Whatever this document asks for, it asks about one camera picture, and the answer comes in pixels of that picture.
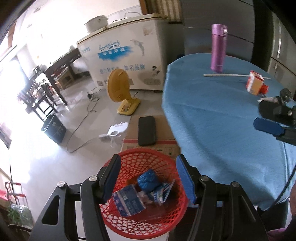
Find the metal screw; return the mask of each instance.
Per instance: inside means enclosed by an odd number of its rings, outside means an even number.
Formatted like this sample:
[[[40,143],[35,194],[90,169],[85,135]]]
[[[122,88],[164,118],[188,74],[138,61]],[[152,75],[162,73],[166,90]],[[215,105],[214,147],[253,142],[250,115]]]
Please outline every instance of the metal screw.
[[[59,188],[63,188],[63,187],[65,186],[65,182],[60,181],[60,182],[57,183],[57,186],[58,186]]]
[[[207,182],[210,178],[208,176],[201,176],[200,179],[203,181],[203,182]]]
[[[239,183],[238,183],[238,182],[233,182],[232,185],[233,185],[235,188],[238,188],[238,187],[239,187]]]
[[[91,176],[91,177],[89,178],[89,181],[94,182],[94,181],[96,181],[97,179],[98,179],[97,176]]]

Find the red plastic basket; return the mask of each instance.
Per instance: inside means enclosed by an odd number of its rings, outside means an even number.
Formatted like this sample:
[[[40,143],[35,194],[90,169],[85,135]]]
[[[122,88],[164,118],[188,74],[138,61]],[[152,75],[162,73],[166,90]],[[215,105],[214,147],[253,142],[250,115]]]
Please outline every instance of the red plastic basket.
[[[138,148],[119,153],[121,169],[113,192],[126,186],[126,181],[153,169],[161,181],[171,182],[175,179],[173,191],[176,198],[166,201],[165,213],[161,218],[143,220],[139,216],[121,217],[111,198],[106,204],[100,205],[104,223],[114,232],[130,239],[151,239],[171,231],[183,218],[187,209],[187,197],[179,178],[176,163],[168,156],[157,151]]]

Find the striped curtain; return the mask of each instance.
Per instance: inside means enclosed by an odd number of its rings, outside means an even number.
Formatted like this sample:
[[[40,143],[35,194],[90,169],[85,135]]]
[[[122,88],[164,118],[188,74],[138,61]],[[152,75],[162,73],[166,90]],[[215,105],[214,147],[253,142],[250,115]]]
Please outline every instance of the striped curtain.
[[[182,12],[179,0],[146,0],[149,13],[161,13],[168,16],[170,22],[182,22]]]

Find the black bucket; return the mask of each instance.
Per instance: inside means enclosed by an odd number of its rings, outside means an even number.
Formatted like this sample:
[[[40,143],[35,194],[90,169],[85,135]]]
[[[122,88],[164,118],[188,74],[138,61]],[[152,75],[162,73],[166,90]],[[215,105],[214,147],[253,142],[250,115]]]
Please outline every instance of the black bucket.
[[[56,117],[55,114],[49,115],[41,129],[50,139],[55,143],[61,143],[66,133],[66,127],[62,122]]]

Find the purple bottle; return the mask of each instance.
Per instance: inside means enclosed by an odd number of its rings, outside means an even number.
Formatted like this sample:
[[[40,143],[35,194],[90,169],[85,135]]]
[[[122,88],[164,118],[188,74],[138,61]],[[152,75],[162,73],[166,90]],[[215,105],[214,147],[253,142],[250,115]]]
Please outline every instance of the purple bottle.
[[[223,61],[226,54],[227,26],[212,25],[212,60],[211,70],[222,73]]]

